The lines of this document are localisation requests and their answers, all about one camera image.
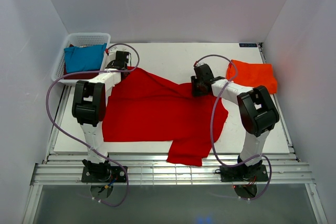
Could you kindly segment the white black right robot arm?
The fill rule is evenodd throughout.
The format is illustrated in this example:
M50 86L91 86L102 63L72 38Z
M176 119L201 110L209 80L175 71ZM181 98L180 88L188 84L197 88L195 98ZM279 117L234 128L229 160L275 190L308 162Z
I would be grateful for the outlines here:
M279 121L279 113L264 86L256 88L241 86L224 77L215 77L209 65L194 64L195 75L191 77L192 95L211 94L218 104L225 99L239 108L240 120L245 129L245 140L237 164L221 165L217 170L223 182L268 180L262 162L265 141Z

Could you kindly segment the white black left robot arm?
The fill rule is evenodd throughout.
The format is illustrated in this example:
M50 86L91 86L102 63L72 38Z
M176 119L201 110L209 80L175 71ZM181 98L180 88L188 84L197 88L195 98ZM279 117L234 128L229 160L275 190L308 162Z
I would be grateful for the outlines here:
M72 115L77 119L88 145L87 158L82 162L87 173L100 182L111 177L111 166L103 149L102 121L106 115L112 89L126 76L131 54L127 51L109 53L106 72L92 79L77 81L72 103Z

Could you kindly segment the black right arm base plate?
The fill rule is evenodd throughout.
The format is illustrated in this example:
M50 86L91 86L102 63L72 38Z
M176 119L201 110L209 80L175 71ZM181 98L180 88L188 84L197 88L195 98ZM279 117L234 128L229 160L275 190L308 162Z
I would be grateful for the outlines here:
M215 171L220 174L222 182L266 182L269 177L265 165L225 167L221 166Z

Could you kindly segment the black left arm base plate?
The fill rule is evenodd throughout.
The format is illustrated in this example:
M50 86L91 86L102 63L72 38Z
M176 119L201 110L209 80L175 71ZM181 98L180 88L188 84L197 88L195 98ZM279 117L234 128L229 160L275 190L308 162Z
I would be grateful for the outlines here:
M115 183L125 183L128 181L125 171L120 166L111 166L103 170L83 168L82 183L109 183L112 181Z

